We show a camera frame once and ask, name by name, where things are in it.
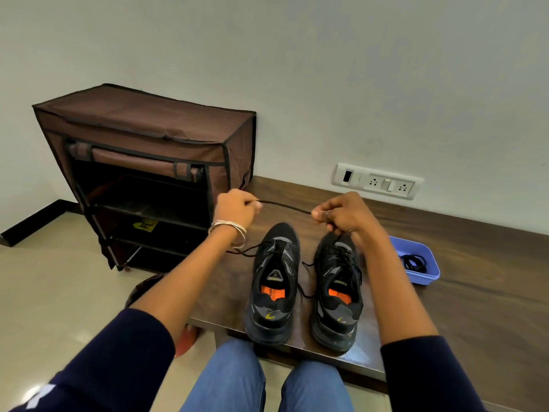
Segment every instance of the black sneaker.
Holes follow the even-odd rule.
[[[316,302],[311,313],[313,337],[339,352],[349,350],[356,338],[362,312],[362,273],[349,235],[326,234],[315,254]]]
[[[276,346],[290,337],[299,257],[298,235],[285,222],[272,227],[259,245],[244,317],[252,341]]]

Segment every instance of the beige floor tile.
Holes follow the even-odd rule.
[[[14,248],[0,246],[0,409],[20,404],[61,370],[123,307],[150,273],[110,270],[84,219],[64,214]],[[204,332],[175,359],[153,412],[177,412],[215,352]],[[290,368],[261,360],[266,412],[275,412]],[[356,411],[390,411],[385,395],[348,386]]]

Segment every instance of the blue plastic tray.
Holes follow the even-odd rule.
[[[435,256],[429,247],[425,244],[421,244],[415,241],[404,240],[403,238],[389,237],[391,243],[395,248],[399,256],[403,254],[419,254],[425,258],[427,268],[427,273],[418,273],[412,272],[411,270],[406,270],[410,282],[413,284],[424,284],[428,285],[434,280],[437,280],[440,277],[440,270],[435,261]]]

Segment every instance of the wood grain surface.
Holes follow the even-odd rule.
[[[247,189],[263,200],[311,210],[336,193],[254,177]],[[433,251],[440,279],[416,290],[484,401],[521,411],[549,410],[549,236],[366,200],[389,235]],[[297,231],[301,260],[311,263],[325,234],[311,217],[265,205],[249,229],[259,243],[278,222]],[[243,336],[253,258],[226,255],[192,313],[192,323]],[[313,294],[315,273],[303,266],[299,283]],[[312,302],[298,295],[292,337],[280,350],[384,380],[368,281],[355,345],[337,355],[309,332]]]

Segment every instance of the left hand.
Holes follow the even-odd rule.
[[[231,189],[217,196],[214,221],[232,221],[248,229],[261,208],[261,203],[257,202],[257,198],[249,192]]]

